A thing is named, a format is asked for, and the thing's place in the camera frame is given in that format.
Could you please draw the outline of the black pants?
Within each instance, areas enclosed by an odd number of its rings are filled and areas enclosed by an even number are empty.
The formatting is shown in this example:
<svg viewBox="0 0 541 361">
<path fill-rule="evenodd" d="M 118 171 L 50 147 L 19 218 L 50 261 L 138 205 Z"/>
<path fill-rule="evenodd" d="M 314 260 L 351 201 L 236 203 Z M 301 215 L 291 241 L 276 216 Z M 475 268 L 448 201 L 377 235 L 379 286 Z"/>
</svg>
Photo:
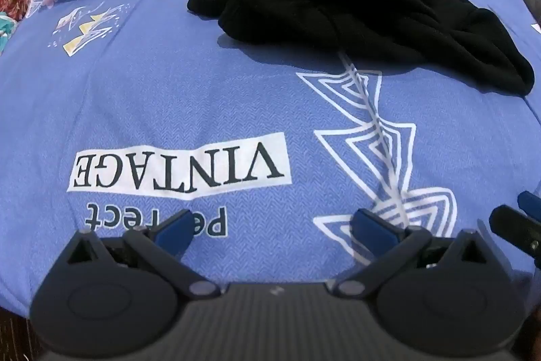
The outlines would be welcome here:
<svg viewBox="0 0 541 361">
<path fill-rule="evenodd" d="M 469 0 L 188 0 L 187 7 L 249 45 L 430 65 L 517 96 L 535 84 L 500 19 Z"/>
</svg>

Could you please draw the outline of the blue printed bedsheet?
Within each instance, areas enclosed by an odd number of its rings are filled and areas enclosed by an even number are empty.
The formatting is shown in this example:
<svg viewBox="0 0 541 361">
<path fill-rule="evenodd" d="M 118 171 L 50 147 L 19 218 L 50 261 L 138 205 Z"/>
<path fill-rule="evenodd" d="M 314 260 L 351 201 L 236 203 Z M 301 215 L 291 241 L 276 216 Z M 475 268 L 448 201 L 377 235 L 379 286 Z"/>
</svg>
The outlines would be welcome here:
<svg viewBox="0 0 541 361">
<path fill-rule="evenodd" d="M 31 0 L 1 55 L 1 305 L 26 315 L 72 235 L 182 209 L 216 282 L 371 260 L 353 212 L 452 236 L 540 190 L 540 93 L 244 47 L 187 0 Z"/>
</svg>

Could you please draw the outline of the teal patterned pillow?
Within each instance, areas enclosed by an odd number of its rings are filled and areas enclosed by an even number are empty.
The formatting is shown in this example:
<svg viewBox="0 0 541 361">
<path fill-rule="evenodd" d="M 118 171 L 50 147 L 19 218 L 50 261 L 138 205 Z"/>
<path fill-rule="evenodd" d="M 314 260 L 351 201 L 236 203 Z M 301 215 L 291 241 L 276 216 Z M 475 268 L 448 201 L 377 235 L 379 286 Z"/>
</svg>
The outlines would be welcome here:
<svg viewBox="0 0 541 361">
<path fill-rule="evenodd" d="M 7 42 L 16 32 L 17 27 L 17 20 L 9 17 L 5 12 L 0 13 L 0 54 L 4 52 Z"/>
</svg>

